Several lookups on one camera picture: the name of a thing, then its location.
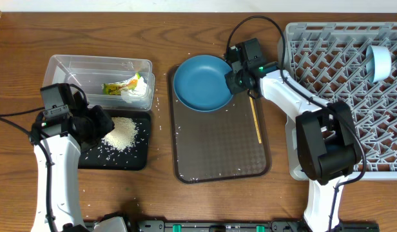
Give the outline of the pile of white rice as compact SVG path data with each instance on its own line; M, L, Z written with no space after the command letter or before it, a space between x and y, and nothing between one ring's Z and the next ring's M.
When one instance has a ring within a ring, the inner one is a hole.
M102 138L102 142L117 151L132 147L138 133L134 121L126 117L113 117L112 121L114 129Z

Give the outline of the dark blue plate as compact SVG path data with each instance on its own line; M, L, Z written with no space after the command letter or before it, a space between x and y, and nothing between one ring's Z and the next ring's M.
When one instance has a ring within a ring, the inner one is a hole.
M232 69L212 55L197 55L184 61L175 72L173 90L179 101L195 111L223 108L233 98L225 74Z

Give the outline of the yellow green snack wrapper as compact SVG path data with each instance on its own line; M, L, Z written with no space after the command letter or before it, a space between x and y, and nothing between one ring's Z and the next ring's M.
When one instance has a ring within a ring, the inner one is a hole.
M139 73L136 73L133 77L120 82L104 83L101 85L102 92L105 95L120 95L121 92L127 92L136 89L139 79L141 78Z

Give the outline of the wooden chopstick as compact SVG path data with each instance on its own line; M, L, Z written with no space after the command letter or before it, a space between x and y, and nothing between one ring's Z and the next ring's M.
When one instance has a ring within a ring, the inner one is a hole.
M254 105L254 100L251 97L249 97L249 101L250 101L251 111L252 111L252 115L253 115L253 121L255 124L255 129L256 129L256 133L257 133L258 143L262 144L262 137L261 137L260 129L258 126L258 120L257 120L257 114L256 114L255 105Z

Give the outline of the white tissue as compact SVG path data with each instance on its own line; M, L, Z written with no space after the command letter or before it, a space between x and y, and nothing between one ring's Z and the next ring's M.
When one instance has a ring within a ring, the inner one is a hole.
M144 77L134 76L122 89L121 98L128 103L140 101L146 95L147 87Z

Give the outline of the light blue bowl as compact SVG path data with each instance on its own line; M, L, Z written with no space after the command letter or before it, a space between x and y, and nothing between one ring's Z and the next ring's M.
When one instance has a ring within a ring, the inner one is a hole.
M376 83L390 76L392 60L388 47L370 45L366 49L366 57L371 58L365 65L370 82Z

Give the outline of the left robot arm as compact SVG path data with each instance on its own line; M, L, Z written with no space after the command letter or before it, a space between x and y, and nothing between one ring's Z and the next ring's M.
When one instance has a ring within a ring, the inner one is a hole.
M87 231L79 206L81 153L114 129L101 106L72 110L67 105L39 114L32 127L37 159L37 207L32 231Z

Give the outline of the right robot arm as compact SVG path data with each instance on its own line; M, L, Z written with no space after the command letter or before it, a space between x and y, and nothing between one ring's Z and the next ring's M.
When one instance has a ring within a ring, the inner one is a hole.
M304 221L310 231L336 231L339 192L353 182L349 176L363 160L349 106L315 96L277 63L236 61L230 65L232 71L225 78L231 93L255 91L294 122L293 151L309 179Z

